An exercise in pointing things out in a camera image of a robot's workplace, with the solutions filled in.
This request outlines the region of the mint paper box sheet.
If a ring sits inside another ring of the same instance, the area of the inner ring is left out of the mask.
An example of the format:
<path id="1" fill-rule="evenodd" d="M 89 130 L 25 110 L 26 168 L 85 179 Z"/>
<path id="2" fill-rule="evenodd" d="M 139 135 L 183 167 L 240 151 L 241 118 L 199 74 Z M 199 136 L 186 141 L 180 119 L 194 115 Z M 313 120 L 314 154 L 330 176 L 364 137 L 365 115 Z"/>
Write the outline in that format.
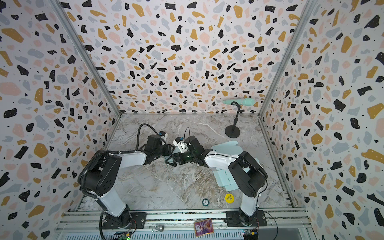
<path id="1" fill-rule="evenodd" d="M 177 146 L 174 152 L 165 160 L 167 165 L 177 167 L 193 160 L 191 152 L 185 145 Z"/>

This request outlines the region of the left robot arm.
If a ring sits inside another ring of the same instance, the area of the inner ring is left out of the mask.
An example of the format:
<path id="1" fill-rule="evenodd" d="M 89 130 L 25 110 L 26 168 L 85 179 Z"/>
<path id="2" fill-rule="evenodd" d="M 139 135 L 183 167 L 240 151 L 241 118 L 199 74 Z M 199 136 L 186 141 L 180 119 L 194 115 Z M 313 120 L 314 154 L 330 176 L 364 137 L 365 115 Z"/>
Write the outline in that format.
<path id="1" fill-rule="evenodd" d="M 131 223 L 130 208 L 115 189 L 121 170 L 149 165 L 160 157 L 171 155 L 174 146 L 166 143 L 167 134 L 161 131 L 148 136 L 147 143 L 131 151 L 97 151 L 78 177 L 81 191 L 93 198 L 103 209 L 105 220 L 123 229 Z"/>

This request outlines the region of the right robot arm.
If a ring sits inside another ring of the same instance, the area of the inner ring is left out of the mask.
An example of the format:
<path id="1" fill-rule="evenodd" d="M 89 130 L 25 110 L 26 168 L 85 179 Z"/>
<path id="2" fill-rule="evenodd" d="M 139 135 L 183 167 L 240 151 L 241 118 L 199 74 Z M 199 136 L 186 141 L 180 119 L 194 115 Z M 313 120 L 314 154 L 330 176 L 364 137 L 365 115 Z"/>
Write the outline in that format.
<path id="1" fill-rule="evenodd" d="M 166 151 L 165 163 L 173 167 L 193 163 L 229 171 L 243 194 L 239 221 L 245 226 L 251 226 L 256 221 L 259 197 L 268 187 L 268 174 L 250 153 L 220 153 L 205 149 L 195 136 L 186 139 L 178 137 L 174 141 L 174 151 Z"/>

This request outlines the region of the mint flat box sheets stack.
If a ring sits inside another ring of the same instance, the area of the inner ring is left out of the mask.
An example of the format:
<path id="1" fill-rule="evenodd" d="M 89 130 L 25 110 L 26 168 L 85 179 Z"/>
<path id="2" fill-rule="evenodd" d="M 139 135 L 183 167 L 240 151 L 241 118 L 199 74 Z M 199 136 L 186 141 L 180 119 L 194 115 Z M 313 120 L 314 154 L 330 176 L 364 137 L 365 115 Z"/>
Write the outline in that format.
<path id="1" fill-rule="evenodd" d="M 260 162 L 250 153 L 242 151 L 236 141 L 222 144 L 224 152 L 216 149 L 208 150 L 204 156 L 209 168 L 224 170 L 230 173 L 237 188 L 249 198 L 255 198 L 267 183 L 268 175 Z"/>

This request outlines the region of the dark round tape roll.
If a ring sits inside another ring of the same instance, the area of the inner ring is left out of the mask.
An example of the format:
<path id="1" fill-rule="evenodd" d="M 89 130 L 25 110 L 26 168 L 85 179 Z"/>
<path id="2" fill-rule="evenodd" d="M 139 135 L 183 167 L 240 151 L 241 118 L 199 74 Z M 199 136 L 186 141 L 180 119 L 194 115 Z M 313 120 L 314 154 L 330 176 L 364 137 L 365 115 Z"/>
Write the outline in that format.
<path id="1" fill-rule="evenodd" d="M 209 199 L 203 199 L 203 200 L 202 200 L 202 205 L 203 205 L 204 207 L 209 206 L 209 204 L 210 204 Z"/>

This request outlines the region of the black round-base stand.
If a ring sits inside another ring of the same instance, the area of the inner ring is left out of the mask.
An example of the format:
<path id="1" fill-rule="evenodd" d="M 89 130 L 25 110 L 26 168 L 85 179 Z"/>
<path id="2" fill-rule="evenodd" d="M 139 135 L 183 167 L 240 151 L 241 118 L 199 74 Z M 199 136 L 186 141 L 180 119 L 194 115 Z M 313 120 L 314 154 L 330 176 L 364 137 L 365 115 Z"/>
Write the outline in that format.
<path id="1" fill-rule="evenodd" d="M 238 116 L 239 116 L 239 113 L 240 113 L 240 110 L 241 110 L 241 106 L 239 105 L 239 103 L 237 103 L 235 101 L 232 101 L 231 105 L 237 107 L 237 113 L 236 113 L 236 116 L 234 118 L 233 124 L 226 127 L 225 134 L 226 134 L 227 137 L 229 137 L 231 139 L 236 139 L 241 134 L 240 129 L 236 126 L 236 124 L 238 122 Z"/>

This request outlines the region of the yellow round sticker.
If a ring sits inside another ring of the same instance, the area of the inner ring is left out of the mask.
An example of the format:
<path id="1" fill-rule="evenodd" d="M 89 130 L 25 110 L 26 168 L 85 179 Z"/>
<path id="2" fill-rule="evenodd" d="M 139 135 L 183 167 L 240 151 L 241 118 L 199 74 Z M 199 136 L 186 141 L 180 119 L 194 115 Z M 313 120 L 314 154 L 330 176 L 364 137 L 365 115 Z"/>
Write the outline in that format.
<path id="1" fill-rule="evenodd" d="M 228 203 L 228 204 L 232 204 L 234 201 L 235 201 L 235 197 L 234 195 L 228 193 L 225 195 L 225 201 Z"/>

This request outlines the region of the purple snack packet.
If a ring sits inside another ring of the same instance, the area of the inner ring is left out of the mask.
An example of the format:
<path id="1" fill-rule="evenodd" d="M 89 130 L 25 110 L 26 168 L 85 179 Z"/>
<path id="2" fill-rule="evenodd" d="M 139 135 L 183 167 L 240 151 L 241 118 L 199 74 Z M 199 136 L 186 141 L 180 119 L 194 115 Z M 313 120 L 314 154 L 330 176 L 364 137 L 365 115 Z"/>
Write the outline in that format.
<path id="1" fill-rule="evenodd" d="M 194 222 L 194 231 L 196 237 L 202 237 L 214 233 L 212 219 L 205 219 Z"/>

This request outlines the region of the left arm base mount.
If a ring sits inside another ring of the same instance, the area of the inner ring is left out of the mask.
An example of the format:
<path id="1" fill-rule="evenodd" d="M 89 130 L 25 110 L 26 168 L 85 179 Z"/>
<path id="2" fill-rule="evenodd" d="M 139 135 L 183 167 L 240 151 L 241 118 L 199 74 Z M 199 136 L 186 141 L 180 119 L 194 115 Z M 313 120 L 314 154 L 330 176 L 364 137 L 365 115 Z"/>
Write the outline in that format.
<path id="1" fill-rule="evenodd" d="M 102 230 L 138 230 L 143 229 L 147 218 L 146 212 L 124 212 L 119 217 L 104 214 Z"/>

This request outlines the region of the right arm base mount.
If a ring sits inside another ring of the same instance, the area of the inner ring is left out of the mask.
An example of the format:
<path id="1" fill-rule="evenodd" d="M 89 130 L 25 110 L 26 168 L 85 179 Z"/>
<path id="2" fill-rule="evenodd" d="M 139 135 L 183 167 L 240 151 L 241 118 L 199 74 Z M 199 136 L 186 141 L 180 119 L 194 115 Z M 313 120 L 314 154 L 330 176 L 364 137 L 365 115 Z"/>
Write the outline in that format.
<path id="1" fill-rule="evenodd" d="M 226 211 L 224 222 L 228 227 L 265 227 L 267 220 L 265 212 L 262 210 L 256 211 L 252 216 L 248 216 L 241 210 Z"/>

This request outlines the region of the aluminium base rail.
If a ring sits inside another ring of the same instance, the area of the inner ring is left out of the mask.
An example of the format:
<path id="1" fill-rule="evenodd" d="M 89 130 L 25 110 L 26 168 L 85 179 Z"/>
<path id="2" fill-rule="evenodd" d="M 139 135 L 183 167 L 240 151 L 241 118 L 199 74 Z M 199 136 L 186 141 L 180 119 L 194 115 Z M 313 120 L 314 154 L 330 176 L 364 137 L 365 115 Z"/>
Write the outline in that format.
<path id="1" fill-rule="evenodd" d="M 306 211 L 301 208 L 267 208 L 265 227 L 228 227 L 222 210 L 146 210 L 143 229 L 102 230 L 99 212 L 67 212 L 55 228 L 54 240 L 315 240 Z M 196 237 L 194 222 L 212 219 L 214 233 Z"/>

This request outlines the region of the aluminium corner post left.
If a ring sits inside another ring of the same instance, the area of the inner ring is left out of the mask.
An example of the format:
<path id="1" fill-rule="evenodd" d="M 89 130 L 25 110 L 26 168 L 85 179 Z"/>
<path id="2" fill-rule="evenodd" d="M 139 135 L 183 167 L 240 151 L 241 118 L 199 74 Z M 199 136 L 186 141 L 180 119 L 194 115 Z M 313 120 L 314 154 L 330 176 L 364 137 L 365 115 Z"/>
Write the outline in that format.
<path id="1" fill-rule="evenodd" d="M 70 19 L 68 18 L 67 14 L 65 13 L 64 9 L 62 8 L 60 1 L 48 1 L 51 8 L 53 9 L 54 13 L 57 15 L 60 23 L 62 24 L 63 28 L 66 30 L 68 36 L 72 40 L 74 46 L 76 47 L 78 53 L 82 57 L 84 63 L 86 64 L 88 70 L 93 75 L 96 83 L 101 88 L 102 93 L 106 97 L 110 108 L 113 110 L 115 114 L 117 114 L 118 118 L 121 117 L 122 113 L 118 109 L 112 95 L 109 93 L 108 88 L 106 87 L 105 83 L 103 82 L 98 70 L 96 69 L 91 57 L 87 53 L 87 50 L 85 49 L 83 43 L 81 42 L 74 26 L 70 23 Z"/>

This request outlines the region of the aluminium corner post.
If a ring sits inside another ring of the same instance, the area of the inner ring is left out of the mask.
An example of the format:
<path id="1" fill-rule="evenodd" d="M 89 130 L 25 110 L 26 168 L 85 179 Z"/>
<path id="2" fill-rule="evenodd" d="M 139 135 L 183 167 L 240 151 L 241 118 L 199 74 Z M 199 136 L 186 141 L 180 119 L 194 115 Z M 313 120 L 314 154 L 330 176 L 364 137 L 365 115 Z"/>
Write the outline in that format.
<path id="1" fill-rule="evenodd" d="M 96 69 L 91 57 L 87 53 L 87 50 L 85 49 L 83 43 L 81 42 L 74 26 L 70 23 L 70 19 L 68 18 L 67 14 L 65 13 L 64 9 L 62 8 L 60 1 L 48 1 L 51 8 L 53 9 L 54 13 L 57 15 L 60 23 L 62 24 L 63 28 L 66 30 L 68 36 L 72 40 L 74 46 L 76 47 L 78 53 L 82 57 L 84 63 L 86 64 L 88 70 L 93 75 L 96 83 L 101 88 L 102 93 L 106 97 L 110 108 L 113 110 L 115 114 L 117 114 L 118 118 L 121 117 L 122 113 L 118 109 L 112 95 L 109 93 L 108 88 L 106 87 L 105 83 L 103 82 L 98 70 Z"/>
<path id="2" fill-rule="evenodd" d="M 310 0 L 310 1 L 306 2 L 305 7 L 303 9 L 303 12 L 301 14 L 301 17 L 298 21 L 297 27 L 296 27 L 293 35 L 292 35 L 292 39 L 291 39 L 290 43 L 288 44 L 288 46 L 284 52 L 282 61 L 281 61 L 280 65 L 277 69 L 277 72 L 273 78 L 273 81 L 272 81 L 270 87 L 268 88 L 267 95 L 265 97 L 265 100 L 264 100 L 262 107 L 260 109 L 260 112 L 259 112 L 259 118 L 262 118 L 263 114 L 267 111 L 269 101 L 273 97 L 274 89 L 277 87 L 279 80 L 282 77 L 287 64 L 290 62 L 291 56 L 292 56 L 294 50 L 296 49 L 296 45 L 299 42 L 300 37 L 302 36 L 302 34 L 305 30 L 307 21 L 311 17 L 311 14 L 314 11 L 318 2 L 319 1 L 316 1 L 316 0 Z"/>

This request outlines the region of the aluminium corner post right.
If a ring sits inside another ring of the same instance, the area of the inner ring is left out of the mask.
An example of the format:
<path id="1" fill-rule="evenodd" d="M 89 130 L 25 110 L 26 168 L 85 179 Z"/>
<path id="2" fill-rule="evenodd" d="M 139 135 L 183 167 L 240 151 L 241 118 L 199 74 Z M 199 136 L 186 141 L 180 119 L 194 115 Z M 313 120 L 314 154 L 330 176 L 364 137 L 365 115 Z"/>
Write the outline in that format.
<path id="1" fill-rule="evenodd" d="M 310 0 L 310 1 L 306 2 L 305 7 L 303 9 L 303 12 L 301 14 L 301 17 L 298 21 L 297 27 L 296 27 L 293 35 L 292 35 L 292 39 L 291 39 L 290 43 L 288 44 L 288 46 L 284 52 L 282 61 L 281 61 L 280 65 L 277 69 L 277 72 L 273 78 L 273 81 L 272 81 L 270 87 L 268 88 L 267 95 L 265 97 L 265 100 L 264 100 L 262 107 L 260 109 L 260 112 L 259 112 L 259 118 L 262 118 L 263 114 L 267 111 L 269 101 L 273 97 L 274 89 L 277 87 L 279 80 L 282 77 L 287 64 L 290 62 L 291 56 L 292 56 L 294 50 L 296 49 L 296 45 L 299 42 L 300 37 L 302 36 L 302 34 L 305 30 L 307 21 L 311 17 L 311 14 L 314 11 L 318 2 L 319 1 L 316 1 L 316 0 Z"/>

